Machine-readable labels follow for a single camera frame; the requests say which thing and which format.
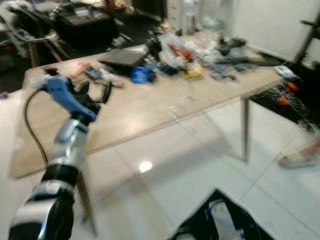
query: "wire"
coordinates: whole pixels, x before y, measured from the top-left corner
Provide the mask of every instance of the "wire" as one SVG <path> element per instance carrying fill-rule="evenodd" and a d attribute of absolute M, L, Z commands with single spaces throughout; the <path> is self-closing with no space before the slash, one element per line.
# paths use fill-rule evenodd
<path fill-rule="evenodd" d="M 32 98 L 37 95 L 39 92 L 43 91 L 43 88 L 38 88 L 37 90 L 35 90 L 33 93 L 31 93 L 31 95 L 27 98 L 24 107 L 23 107 L 23 119 L 24 119 L 24 123 L 26 128 L 28 129 L 28 132 L 30 133 L 31 137 L 33 138 L 35 144 L 37 145 L 37 147 L 40 150 L 41 156 L 44 160 L 44 163 L 46 165 L 48 165 L 48 157 L 46 155 L 46 152 L 43 148 L 43 146 L 41 145 L 39 139 L 37 138 L 37 136 L 35 135 L 34 131 L 32 130 L 29 120 L 28 120 L 28 107 L 29 107 L 29 103 L 31 102 Z"/>
<path fill-rule="evenodd" d="M 293 96 L 290 93 L 287 93 L 285 89 L 286 86 L 283 83 L 281 85 L 273 85 L 271 87 L 266 87 L 261 92 L 255 94 L 254 98 L 259 99 L 269 97 L 273 101 L 277 102 L 277 98 L 284 97 L 290 103 L 290 106 L 296 113 L 298 113 L 302 117 L 307 116 L 309 114 L 309 109 L 303 104 L 303 102 L 299 98 Z"/>
<path fill-rule="evenodd" d="M 289 60 L 287 60 L 284 63 L 282 63 L 281 66 L 285 65 L 287 62 L 289 62 Z"/>

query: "black bag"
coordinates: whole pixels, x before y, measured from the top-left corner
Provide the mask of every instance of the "black bag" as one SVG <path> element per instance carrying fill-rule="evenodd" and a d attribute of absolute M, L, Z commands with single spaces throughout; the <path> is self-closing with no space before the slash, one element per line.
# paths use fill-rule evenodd
<path fill-rule="evenodd" d="M 169 240 L 177 240 L 184 235 L 191 235 L 196 240 L 219 240 L 223 236 L 219 236 L 221 230 L 217 226 L 215 219 L 215 206 L 227 208 L 229 217 L 233 222 L 233 228 L 238 233 L 239 238 L 243 240 L 272 240 L 262 228 L 260 228 L 255 220 L 240 206 L 233 203 L 225 194 L 219 190 L 204 202 L 204 204 L 186 221 L 184 221 L 176 233 Z"/>

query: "robotic arm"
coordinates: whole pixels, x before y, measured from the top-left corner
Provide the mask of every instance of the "robotic arm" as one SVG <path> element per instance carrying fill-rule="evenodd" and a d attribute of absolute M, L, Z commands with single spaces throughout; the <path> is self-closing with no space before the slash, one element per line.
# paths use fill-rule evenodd
<path fill-rule="evenodd" d="M 41 89 L 70 113 L 54 140 L 51 160 L 38 186 L 11 221 L 9 240 L 68 240 L 74 222 L 74 188 L 82 170 L 88 126 L 111 94 L 106 85 L 101 99 L 88 95 L 89 82 L 75 91 L 70 79 L 48 71 Z"/>

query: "tangled wires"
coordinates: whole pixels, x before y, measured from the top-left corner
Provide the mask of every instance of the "tangled wires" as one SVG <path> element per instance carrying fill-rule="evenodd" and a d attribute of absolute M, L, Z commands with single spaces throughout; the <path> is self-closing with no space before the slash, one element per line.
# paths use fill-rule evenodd
<path fill-rule="evenodd" d="M 299 88 L 294 83 L 289 82 L 268 87 L 256 94 L 254 98 L 269 97 L 281 106 L 292 107 L 297 114 L 305 118 L 309 114 L 309 109 L 294 95 L 298 90 Z"/>

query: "person's foot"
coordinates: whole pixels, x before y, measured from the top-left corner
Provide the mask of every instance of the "person's foot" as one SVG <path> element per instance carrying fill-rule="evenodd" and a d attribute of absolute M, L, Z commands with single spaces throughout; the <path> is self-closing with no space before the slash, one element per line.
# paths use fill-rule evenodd
<path fill-rule="evenodd" d="M 295 169 L 304 167 L 314 167 L 318 161 L 314 155 L 302 155 L 300 152 L 285 155 L 278 161 L 279 165 L 283 168 Z"/>

